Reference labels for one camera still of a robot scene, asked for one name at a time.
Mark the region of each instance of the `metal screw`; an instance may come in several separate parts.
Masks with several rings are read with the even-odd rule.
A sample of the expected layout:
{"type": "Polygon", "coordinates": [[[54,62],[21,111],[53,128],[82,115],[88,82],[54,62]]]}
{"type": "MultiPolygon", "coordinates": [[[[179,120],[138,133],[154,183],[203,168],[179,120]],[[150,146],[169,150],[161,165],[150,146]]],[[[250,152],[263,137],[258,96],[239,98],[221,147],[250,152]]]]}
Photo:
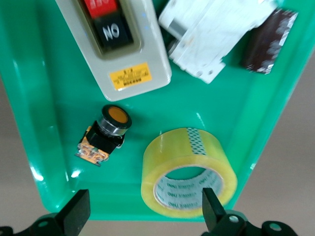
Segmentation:
{"type": "Polygon", "coordinates": [[[239,219],[235,215],[230,216],[229,219],[232,223],[238,223],[239,222],[239,219]]]}
{"type": "Polygon", "coordinates": [[[269,227],[274,231],[281,231],[281,227],[275,223],[271,223],[269,227]]]}

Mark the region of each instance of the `red button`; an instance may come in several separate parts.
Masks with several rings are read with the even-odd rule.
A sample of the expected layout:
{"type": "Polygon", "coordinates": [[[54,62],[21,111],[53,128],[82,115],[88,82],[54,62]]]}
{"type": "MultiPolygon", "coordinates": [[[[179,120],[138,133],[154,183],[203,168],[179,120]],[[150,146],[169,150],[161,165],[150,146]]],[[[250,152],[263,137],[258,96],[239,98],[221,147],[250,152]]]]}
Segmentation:
{"type": "Polygon", "coordinates": [[[116,11],[118,5],[115,0],[84,0],[92,18],[97,18],[116,11]]]}

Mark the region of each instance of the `gray floor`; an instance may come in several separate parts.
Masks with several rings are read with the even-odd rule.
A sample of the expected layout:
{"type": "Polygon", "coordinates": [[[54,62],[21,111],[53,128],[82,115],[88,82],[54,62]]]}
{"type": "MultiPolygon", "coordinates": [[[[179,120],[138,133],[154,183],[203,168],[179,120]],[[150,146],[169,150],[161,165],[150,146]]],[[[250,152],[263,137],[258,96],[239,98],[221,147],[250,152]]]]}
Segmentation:
{"type": "MultiPolygon", "coordinates": [[[[236,210],[257,226],[266,220],[314,235],[315,224],[315,57],[309,62],[270,138],[236,210]]],[[[0,81],[0,226],[18,232],[46,213],[11,108],[0,81]]],[[[198,236],[201,223],[89,221],[82,236],[198,236]]]]}

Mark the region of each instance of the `black clamp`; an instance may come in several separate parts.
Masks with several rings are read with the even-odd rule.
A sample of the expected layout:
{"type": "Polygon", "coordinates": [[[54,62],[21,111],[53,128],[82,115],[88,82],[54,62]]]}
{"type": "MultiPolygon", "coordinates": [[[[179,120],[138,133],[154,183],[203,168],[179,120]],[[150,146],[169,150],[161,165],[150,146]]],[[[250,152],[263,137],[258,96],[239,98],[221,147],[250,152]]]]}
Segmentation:
{"type": "Polygon", "coordinates": [[[88,190],[79,190],[55,217],[43,217],[14,234],[11,227],[0,227],[1,236],[78,236],[91,214],[88,190]]]}
{"type": "Polygon", "coordinates": [[[202,236],[297,236],[282,222],[266,221],[260,229],[237,214],[227,214],[212,188],[203,189],[202,212],[209,230],[202,236]]]}

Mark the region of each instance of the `clear packing tape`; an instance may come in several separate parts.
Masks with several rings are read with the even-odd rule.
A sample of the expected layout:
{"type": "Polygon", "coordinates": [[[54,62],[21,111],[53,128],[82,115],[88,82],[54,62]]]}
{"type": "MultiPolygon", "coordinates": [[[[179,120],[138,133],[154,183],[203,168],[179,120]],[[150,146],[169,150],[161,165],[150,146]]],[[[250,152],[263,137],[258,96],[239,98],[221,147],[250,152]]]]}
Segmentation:
{"type": "Polygon", "coordinates": [[[153,211],[174,218],[202,215],[202,188],[211,187],[221,204],[235,193],[236,175],[219,141],[195,128],[180,128],[155,138],[143,157],[141,195],[153,211]],[[188,179],[166,175],[185,167],[205,170],[188,179]]]}

